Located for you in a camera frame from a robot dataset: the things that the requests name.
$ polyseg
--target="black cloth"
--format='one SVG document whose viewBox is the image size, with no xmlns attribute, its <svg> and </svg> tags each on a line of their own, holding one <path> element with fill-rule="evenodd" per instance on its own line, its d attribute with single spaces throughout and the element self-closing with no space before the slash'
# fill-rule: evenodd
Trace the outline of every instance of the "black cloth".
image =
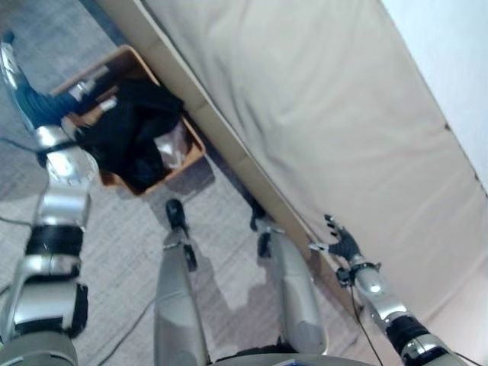
<svg viewBox="0 0 488 366">
<path fill-rule="evenodd" d="M 183 102 L 146 80 L 123 81 L 116 97 L 117 105 L 93 126 L 80 128 L 76 139 L 100 170 L 117 174 L 142 193 L 171 171 L 163 165 L 154 138 L 175 128 Z"/>
</svg>

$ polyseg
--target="brown box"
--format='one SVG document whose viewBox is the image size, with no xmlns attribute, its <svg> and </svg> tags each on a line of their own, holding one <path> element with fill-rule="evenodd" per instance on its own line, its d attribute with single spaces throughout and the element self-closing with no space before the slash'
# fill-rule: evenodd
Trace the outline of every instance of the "brown box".
<svg viewBox="0 0 488 366">
<path fill-rule="evenodd" d="M 109 88 L 108 91 L 97 97 L 98 103 L 108 99 L 113 94 L 115 94 L 115 92 L 117 91 L 117 83 L 121 79 L 151 79 L 155 84 L 161 85 L 158 79 L 151 72 L 149 67 L 144 63 L 143 59 L 137 53 L 137 51 L 135 51 L 135 49 L 130 46 L 123 45 L 119 47 L 116 51 L 114 51 L 111 55 L 94 64 L 89 69 L 80 73 L 71 80 L 63 83 L 61 86 L 53 91 L 53 94 L 59 94 L 61 92 L 64 92 L 74 86 L 78 81 L 87 79 L 88 77 L 94 75 L 96 75 L 95 77 L 108 78 L 113 83 L 112 88 Z M 80 126 L 83 124 L 93 124 L 98 120 L 102 113 L 103 112 L 99 107 L 94 107 L 92 110 L 90 110 L 86 114 L 83 114 L 82 116 L 70 114 L 68 118 L 75 125 Z M 168 181 L 169 179 L 179 175 L 190 165 L 195 164 L 197 160 L 201 159 L 205 155 L 205 146 L 184 116 L 181 116 L 181 121 L 183 122 L 187 130 L 186 136 L 188 139 L 187 143 L 189 146 L 189 150 L 180 168 L 174 169 L 158 184 L 153 185 L 144 192 L 133 190 L 130 186 L 126 185 L 122 179 L 120 179 L 117 175 L 111 172 L 100 171 L 100 178 L 102 183 L 104 185 L 124 185 L 135 195 L 144 194 L 148 191 L 151 191 L 159 184 L 164 183 L 165 181 Z"/>
</svg>

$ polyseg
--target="black wire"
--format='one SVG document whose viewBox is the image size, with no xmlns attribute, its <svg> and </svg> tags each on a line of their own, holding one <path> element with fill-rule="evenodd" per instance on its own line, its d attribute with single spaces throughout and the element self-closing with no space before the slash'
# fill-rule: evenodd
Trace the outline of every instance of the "black wire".
<svg viewBox="0 0 488 366">
<path fill-rule="evenodd" d="M 10 284 L 0 290 L 0 297 L 2 297 L 8 290 L 10 290 Z"/>
<path fill-rule="evenodd" d="M 28 223 L 27 221 L 7 219 L 6 217 L 2 217 L 2 216 L 0 216 L 0 221 L 3 221 L 4 223 L 10 223 L 12 225 L 21 225 L 21 226 L 32 227 L 31 223 Z"/>
<path fill-rule="evenodd" d="M 100 361 L 97 366 L 102 366 L 105 362 L 110 360 L 110 358 L 114 355 L 114 353 L 119 349 L 119 347 L 124 343 L 124 341 L 127 339 L 128 336 L 135 330 L 135 328 L 139 325 L 143 317 L 146 315 L 147 310 L 151 307 L 151 305 L 154 302 L 154 298 L 146 305 L 144 308 L 143 312 L 137 317 L 136 321 L 133 323 L 133 325 L 129 328 L 129 330 L 124 334 L 124 336 L 117 342 L 117 344 L 114 346 L 114 348 L 108 352 L 108 355 L 104 357 L 103 360 Z"/>
<path fill-rule="evenodd" d="M 458 355 L 459 357 L 461 358 L 464 358 L 466 361 L 469 361 L 471 362 L 472 364 L 477 364 L 477 366 L 483 366 L 482 364 L 478 364 L 477 362 L 473 361 L 472 359 L 466 357 L 465 355 L 462 355 L 461 353 L 459 352 L 455 352 L 456 355 Z"/>
<path fill-rule="evenodd" d="M 0 143 L 8 143 L 8 144 L 10 144 L 10 145 L 12 145 L 12 146 L 20 149 L 20 150 L 27 151 L 28 153 L 33 153 L 33 154 L 36 154 L 37 153 L 36 150 L 31 149 L 30 147 L 21 145 L 20 143 L 14 141 L 14 140 L 10 140 L 7 137 L 0 137 Z"/>
<path fill-rule="evenodd" d="M 354 309 L 354 315 L 356 316 L 356 320 L 358 321 L 359 326 L 361 327 L 361 330 L 363 331 L 364 335 L 366 336 L 366 339 L 368 340 L 369 346 L 371 346 L 371 349 L 373 350 L 374 355 L 376 356 L 376 358 L 380 362 L 380 365 L 384 366 L 383 362 L 381 362 L 381 358 L 380 358 L 378 352 L 376 352 L 376 348 L 373 346 L 373 342 L 369 338 L 369 335 L 366 332 L 366 329 L 364 329 L 363 324 L 361 323 L 361 320 L 359 319 L 358 309 L 356 309 L 356 301 L 354 300 L 354 291 L 352 289 L 352 286 L 350 287 L 350 290 L 351 290 L 352 308 Z"/>
</svg>

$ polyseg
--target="mattress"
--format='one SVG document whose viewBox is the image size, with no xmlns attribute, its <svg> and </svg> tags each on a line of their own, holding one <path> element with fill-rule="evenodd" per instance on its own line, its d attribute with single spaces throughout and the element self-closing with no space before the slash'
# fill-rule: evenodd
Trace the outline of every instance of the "mattress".
<svg viewBox="0 0 488 366">
<path fill-rule="evenodd" d="M 143 4 L 310 235 L 336 216 L 421 319 L 486 258 L 486 193 L 382 3 Z"/>
</svg>

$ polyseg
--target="floor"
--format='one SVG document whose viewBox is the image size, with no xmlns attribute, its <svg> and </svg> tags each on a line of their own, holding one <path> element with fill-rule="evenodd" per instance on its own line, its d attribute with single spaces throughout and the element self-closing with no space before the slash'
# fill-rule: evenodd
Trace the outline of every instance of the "floor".
<svg viewBox="0 0 488 366">
<path fill-rule="evenodd" d="M 7 28 L 16 34 L 18 61 L 31 84 L 45 92 L 113 51 L 114 40 L 120 42 L 115 29 L 108 24 L 105 33 L 77 0 L 3 0 L 0 31 Z M 3 85 L 0 115 L 0 136 L 33 146 Z M 191 280 L 212 359 L 275 342 L 275 287 L 268 264 L 256 258 L 245 190 L 207 147 L 206 159 L 147 196 L 94 183 L 82 251 L 90 307 L 88 326 L 75 340 L 79 364 L 97 365 L 112 353 L 107 364 L 153 363 L 152 300 L 168 232 L 164 203 L 171 197 L 184 202 L 197 242 L 199 269 Z M 0 145 L 0 166 L 0 215 L 29 220 L 46 173 L 34 156 L 5 144 Z M 11 281 L 28 234 L 22 226 L 0 223 L 0 286 Z M 358 327 L 321 283 L 317 289 L 331 335 L 329 353 L 341 355 L 357 339 Z"/>
</svg>

